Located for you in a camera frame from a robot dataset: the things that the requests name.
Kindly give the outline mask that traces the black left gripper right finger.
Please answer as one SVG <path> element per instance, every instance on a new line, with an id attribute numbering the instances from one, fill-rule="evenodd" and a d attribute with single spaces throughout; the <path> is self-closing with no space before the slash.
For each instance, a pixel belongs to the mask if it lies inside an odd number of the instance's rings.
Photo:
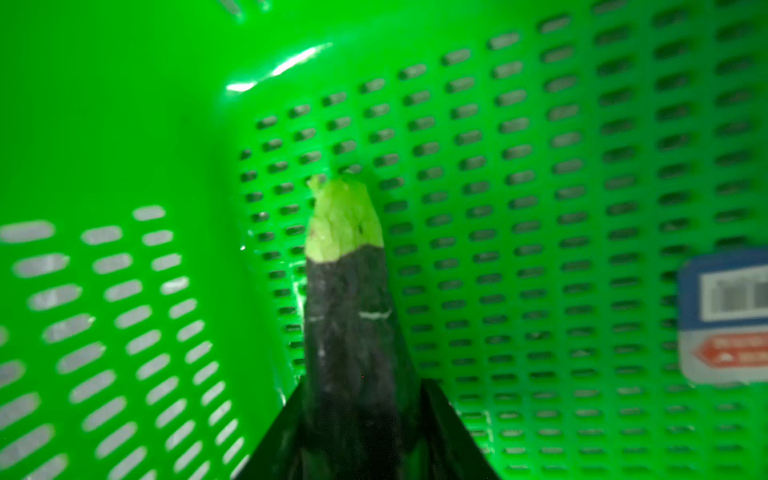
<path id="1" fill-rule="evenodd" d="M 434 379 L 421 382 L 421 416 L 423 479 L 500 479 Z"/>

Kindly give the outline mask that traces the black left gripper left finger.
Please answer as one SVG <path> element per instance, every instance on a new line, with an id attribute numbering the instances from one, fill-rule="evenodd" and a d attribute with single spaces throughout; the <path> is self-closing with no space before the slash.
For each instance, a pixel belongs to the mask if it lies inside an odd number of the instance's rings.
<path id="1" fill-rule="evenodd" d="M 306 430 L 305 393 L 306 378 L 302 376 L 258 446 L 235 476 L 237 480 L 309 478 L 303 453 Z"/>

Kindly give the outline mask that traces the green plastic basket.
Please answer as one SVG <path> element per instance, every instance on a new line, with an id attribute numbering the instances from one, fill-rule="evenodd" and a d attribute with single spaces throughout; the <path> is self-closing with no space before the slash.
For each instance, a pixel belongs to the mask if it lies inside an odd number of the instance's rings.
<path id="1" fill-rule="evenodd" d="M 678 351 L 767 248 L 763 1 L 3 2 L 2 477 L 235 479 L 340 174 L 500 478 L 766 477 L 767 381 Z"/>

